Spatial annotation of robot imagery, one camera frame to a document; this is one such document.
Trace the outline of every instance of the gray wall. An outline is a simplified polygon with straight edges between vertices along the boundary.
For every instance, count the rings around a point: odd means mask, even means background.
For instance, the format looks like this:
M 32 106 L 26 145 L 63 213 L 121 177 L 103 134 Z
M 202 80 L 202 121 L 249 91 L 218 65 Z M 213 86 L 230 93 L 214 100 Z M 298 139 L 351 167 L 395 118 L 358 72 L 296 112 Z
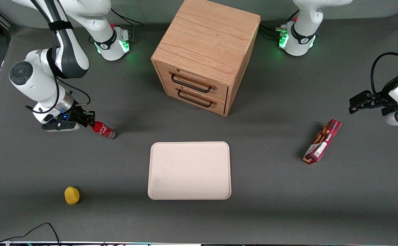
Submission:
M 227 6 L 261 15 L 265 21 L 288 18 L 296 6 L 291 0 L 212 0 Z M 119 14 L 143 23 L 171 22 L 182 0 L 112 0 L 113 9 Z M 0 0 L 0 10 L 17 25 L 46 28 L 40 13 L 10 0 Z M 325 8 L 327 19 L 373 18 L 398 14 L 398 0 L 354 0 L 350 5 Z M 109 13 L 113 23 L 123 20 Z

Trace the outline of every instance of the metal handle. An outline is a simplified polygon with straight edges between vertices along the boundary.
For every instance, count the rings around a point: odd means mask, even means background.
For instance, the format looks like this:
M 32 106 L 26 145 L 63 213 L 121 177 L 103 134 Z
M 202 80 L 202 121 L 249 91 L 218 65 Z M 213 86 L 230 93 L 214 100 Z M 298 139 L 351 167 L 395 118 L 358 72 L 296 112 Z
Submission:
M 185 100 L 187 100 L 187 101 L 191 101 L 192 103 L 196 103 L 196 104 L 198 104 L 198 105 L 201 105 L 202 107 L 205 107 L 205 108 L 209 108 L 209 107 L 211 107 L 211 105 L 213 105 L 213 102 L 212 102 L 212 101 L 210 101 L 210 104 L 207 105 L 207 104 L 203 104 L 203 103 L 201 103 L 201 102 L 195 101 L 195 100 L 193 100 L 193 99 L 190 99 L 190 98 L 188 98 L 188 97 L 182 96 L 182 95 L 181 95 L 181 90 L 177 91 L 177 96 L 180 97 L 180 98 L 182 98 L 182 99 L 185 99 Z
M 175 74 L 172 73 L 172 78 L 171 78 L 171 79 L 172 79 L 173 82 L 175 82 L 176 84 L 180 84 L 180 85 L 183 85 L 183 86 L 185 86 L 185 87 L 191 88 L 191 89 L 193 89 L 193 90 L 197 90 L 197 91 L 203 92 L 203 93 L 208 93 L 208 92 L 210 92 L 210 90 L 211 90 L 211 86 L 210 86 L 210 85 L 208 86 L 208 90 L 203 90 L 203 89 L 201 89 L 201 88 L 197 88 L 197 87 L 195 87 L 195 86 L 192 86 L 192 85 L 189 85 L 189 84 L 180 82 L 180 81 L 174 79 L 174 77 L 175 77 Z

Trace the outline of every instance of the gray table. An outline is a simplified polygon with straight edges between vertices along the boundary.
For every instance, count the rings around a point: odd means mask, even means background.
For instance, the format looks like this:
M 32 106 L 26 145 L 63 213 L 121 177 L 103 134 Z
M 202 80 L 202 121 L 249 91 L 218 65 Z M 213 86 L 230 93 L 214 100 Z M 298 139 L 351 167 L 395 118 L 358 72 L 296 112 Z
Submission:
M 132 52 L 107 62 L 75 33 L 90 60 L 82 79 L 88 110 L 116 128 L 47 133 L 7 79 L 30 50 L 52 45 L 48 30 L 15 28 L 0 72 L 0 239 L 51 222 L 63 241 L 398 245 L 398 127 L 379 109 L 349 115 L 348 99 L 369 89 L 373 60 L 398 52 L 398 16 L 326 20 L 303 57 L 258 36 L 229 117 L 164 94 L 150 57 L 167 28 L 136 29 Z M 381 88 L 398 58 L 380 62 Z M 85 97 L 78 92 L 79 101 Z M 302 162 L 321 126 L 343 123 L 322 160 Z M 226 141 L 232 195 L 225 201 L 153 201 L 149 153 L 159 141 Z M 69 206 L 67 186 L 83 201 Z M 52 241 L 48 228 L 27 240 Z

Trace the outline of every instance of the red snack box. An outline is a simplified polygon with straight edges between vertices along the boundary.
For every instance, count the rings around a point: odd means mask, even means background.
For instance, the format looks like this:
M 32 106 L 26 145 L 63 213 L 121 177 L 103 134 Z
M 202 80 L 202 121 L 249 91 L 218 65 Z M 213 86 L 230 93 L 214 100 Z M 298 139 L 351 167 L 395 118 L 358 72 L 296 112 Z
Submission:
M 309 165 L 319 161 L 324 155 L 325 150 L 328 148 L 328 145 L 330 145 L 331 140 L 333 140 L 340 126 L 341 123 L 335 119 L 332 119 L 330 122 L 328 122 L 322 128 L 321 132 L 319 132 L 316 140 L 313 142 L 313 144 L 311 144 L 302 160 Z

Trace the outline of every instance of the wooden drawer cabinet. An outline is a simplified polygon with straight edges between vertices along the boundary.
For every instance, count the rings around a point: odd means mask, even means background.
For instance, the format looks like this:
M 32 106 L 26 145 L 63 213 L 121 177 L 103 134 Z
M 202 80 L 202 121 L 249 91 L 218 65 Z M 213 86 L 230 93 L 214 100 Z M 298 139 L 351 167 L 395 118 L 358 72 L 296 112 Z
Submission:
M 206 0 L 185 0 L 151 57 L 167 95 L 228 115 L 260 16 Z

